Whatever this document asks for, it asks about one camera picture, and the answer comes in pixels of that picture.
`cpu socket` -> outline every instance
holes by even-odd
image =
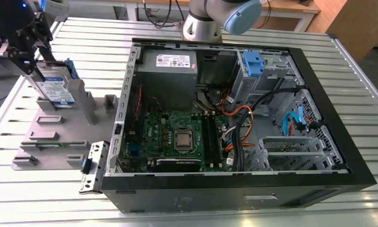
[[[193,150],[193,130],[192,128],[174,129],[174,150],[186,154]]]

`blue latch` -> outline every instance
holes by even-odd
[[[65,65],[68,67],[70,77],[73,79],[80,79],[78,74],[77,74],[77,70],[76,70],[76,67],[74,67],[74,63],[69,58],[65,60]]]
[[[258,77],[265,70],[265,60],[260,56],[260,52],[245,51],[244,62],[250,77]]]

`metal table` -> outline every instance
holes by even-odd
[[[180,39],[177,28],[146,22],[69,18],[56,22],[54,57],[74,60],[93,96],[120,95],[130,39]],[[378,91],[338,40],[323,34],[224,32],[224,42],[303,49],[378,182]],[[378,226],[378,184],[305,209],[122,214],[104,195],[78,195],[77,170],[12,171],[10,163],[37,110],[36,92],[20,77],[0,109],[0,223],[86,226]]]

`metal bracket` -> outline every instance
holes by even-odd
[[[101,141],[90,146],[86,159],[82,161],[82,180],[80,194],[101,194],[101,181],[104,177],[109,142]]]

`sticker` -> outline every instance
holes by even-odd
[[[229,103],[234,102],[234,99],[230,96],[226,97],[226,100],[228,100]]]
[[[52,103],[69,107],[74,103],[73,96],[64,88],[64,79],[61,77],[45,77],[44,82],[37,82],[42,92],[46,94]]]
[[[160,54],[157,55],[156,66],[190,68],[189,55]]]
[[[226,158],[226,162],[225,162],[229,166],[232,166],[234,164],[234,160],[232,158]]]

